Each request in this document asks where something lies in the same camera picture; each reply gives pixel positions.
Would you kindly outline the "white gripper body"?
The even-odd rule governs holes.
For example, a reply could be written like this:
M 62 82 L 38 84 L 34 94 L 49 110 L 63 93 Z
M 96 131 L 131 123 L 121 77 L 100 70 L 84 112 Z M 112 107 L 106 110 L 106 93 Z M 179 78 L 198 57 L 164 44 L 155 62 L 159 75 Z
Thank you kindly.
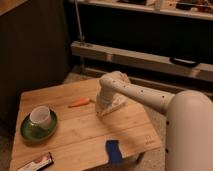
M 127 98 L 124 95 L 107 88 L 101 88 L 100 92 L 96 96 L 95 106 L 96 105 L 107 106 L 112 103 L 115 104 L 123 103 L 125 105 L 126 102 Z

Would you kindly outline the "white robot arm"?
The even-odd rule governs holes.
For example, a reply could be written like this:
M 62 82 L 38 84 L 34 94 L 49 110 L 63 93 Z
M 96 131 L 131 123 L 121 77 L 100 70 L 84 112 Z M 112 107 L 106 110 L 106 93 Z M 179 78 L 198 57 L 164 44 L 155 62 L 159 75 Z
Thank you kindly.
M 166 171 L 213 171 L 213 101 L 208 96 L 196 90 L 173 94 L 138 86 L 120 71 L 104 74 L 99 85 L 99 116 L 121 108 L 126 98 L 166 115 Z

